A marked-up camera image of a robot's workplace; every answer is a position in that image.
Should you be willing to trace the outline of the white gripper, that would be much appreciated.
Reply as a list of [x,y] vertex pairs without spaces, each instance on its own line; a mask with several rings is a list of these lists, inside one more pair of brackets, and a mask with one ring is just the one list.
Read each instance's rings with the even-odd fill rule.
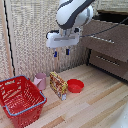
[[[59,30],[52,30],[46,35],[46,46],[48,48],[58,48],[70,45],[76,45],[79,42],[79,33],[71,33],[70,35],[61,35]],[[66,55],[70,54],[70,47],[66,48]],[[54,50],[54,57],[57,57],[57,49]]]

